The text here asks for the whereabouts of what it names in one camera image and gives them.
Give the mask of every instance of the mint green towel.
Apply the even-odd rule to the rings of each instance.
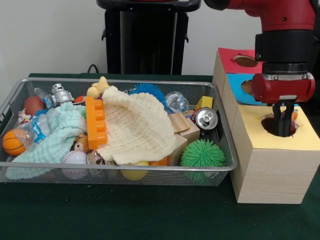
[[[16,163],[51,163],[59,164],[80,133],[87,131],[86,120],[82,117],[84,106],[64,103],[56,110],[60,113],[57,128],[41,141],[34,149],[28,149],[12,162]],[[5,176],[11,180],[31,179],[45,174],[51,168],[8,167]]]

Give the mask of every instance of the yellow ball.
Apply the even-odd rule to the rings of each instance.
[[[147,161],[138,161],[135,164],[129,164],[134,166],[149,166]],[[147,175],[147,170],[121,170],[121,174],[130,181],[138,181],[143,179]]]

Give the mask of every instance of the silver toy robot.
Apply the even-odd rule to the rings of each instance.
[[[52,86],[52,99],[55,105],[61,105],[67,102],[72,102],[75,99],[72,97],[71,93],[64,89],[61,83],[56,83]]]

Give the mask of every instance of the red ball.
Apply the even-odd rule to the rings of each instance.
[[[43,110],[46,108],[44,101],[38,96],[28,97],[23,104],[25,113],[28,115],[36,115],[38,110]]]

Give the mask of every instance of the wire mesh basket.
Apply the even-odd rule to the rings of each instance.
[[[34,88],[41,88],[47,93],[51,92],[52,85],[61,83],[71,92],[72,96],[85,96],[94,79],[67,79],[67,78],[26,78],[18,82],[9,93],[0,107],[1,142],[4,135],[18,125],[18,113],[23,109],[24,101],[34,95]],[[134,85],[143,81],[109,79],[111,85],[120,91],[134,88]],[[15,183],[63,183],[63,184],[126,184],[126,185],[172,185],[172,186],[218,186],[229,171],[238,164],[234,142],[227,122],[224,107],[218,89],[207,82],[175,82],[175,81],[148,81],[156,84],[167,94],[172,91],[181,92],[191,106],[197,104],[202,96],[214,98],[217,106],[218,125],[213,131],[201,135],[202,139],[213,141],[225,154],[226,164],[223,167],[184,167],[176,166],[135,166],[135,165],[94,165],[94,164],[62,164],[62,163],[25,163],[12,162],[0,146],[0,182]],[[8,168],[22,170],[32,168],[33,171],[50,169],[49,172],[30,179],[11,180],[6,178]],[[84,177],[72,180],[63,174],[66,169],[80,169]],[[128,180],[126,174],[143,174],[140,180]]]

